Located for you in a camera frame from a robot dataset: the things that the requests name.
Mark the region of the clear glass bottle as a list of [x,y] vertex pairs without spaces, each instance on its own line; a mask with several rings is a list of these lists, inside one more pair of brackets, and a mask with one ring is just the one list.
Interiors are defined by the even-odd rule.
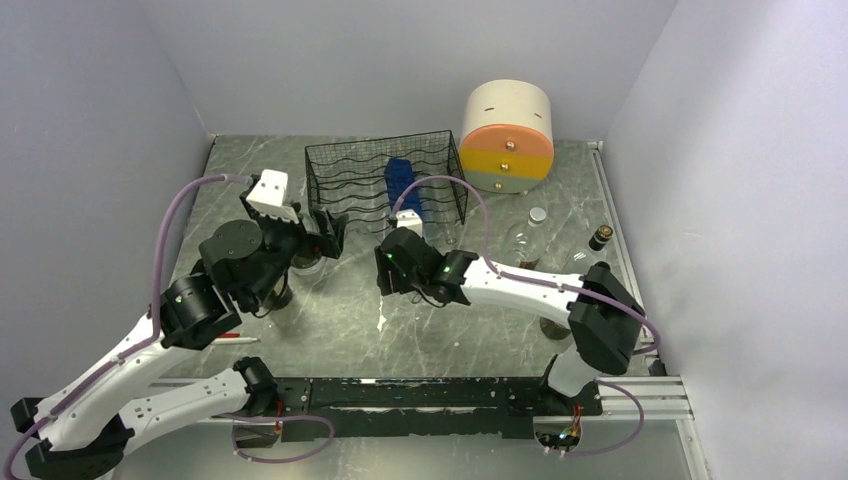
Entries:
[[425,239],[431,244],[453,247],[457,244],[457,214],[452,194],[428,190],[422,197]]

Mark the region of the blue square bottle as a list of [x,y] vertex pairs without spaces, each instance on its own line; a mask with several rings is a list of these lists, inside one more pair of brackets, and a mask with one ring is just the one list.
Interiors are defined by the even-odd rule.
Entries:
[[[384,179],[390,209],[393,209],[403,191],[416,180],[411,162],[399,157],[391,157],[388,160],[384,169]],[[412,189],[404,197],[401,210],[413,210],[419,217],[423,216],[418,188]]]

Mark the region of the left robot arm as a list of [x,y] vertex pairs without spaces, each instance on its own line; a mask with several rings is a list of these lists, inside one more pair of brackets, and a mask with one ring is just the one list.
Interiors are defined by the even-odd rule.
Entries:
[[46,398],[24,398],[11,414],[18,451],[38,479],[98,479],[141,446],[214,416],[265,420],[284,403],[267,365],[244,357],[208,378],[162,394],[147,387],[163,373],[239,326],[243,314],[283,307],[290,267],[299,259],[337,258],[345,217],[252,212],[203,243],[192,272],[156,288],[133,329],[85,374]]

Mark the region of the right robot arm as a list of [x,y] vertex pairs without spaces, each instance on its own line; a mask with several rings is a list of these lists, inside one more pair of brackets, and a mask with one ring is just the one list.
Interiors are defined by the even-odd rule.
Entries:
[[470,251],[442,254],[408,228],[392,231],[376,247],[375,261],[384,296],[415,292],[438,307],[510,308],[568,329],[573,343],[554,356],[539,389],[550,413],[565,413],[597,377],[624,375],[637,352],[644,309],[602,263],[582,274],[525,270]]

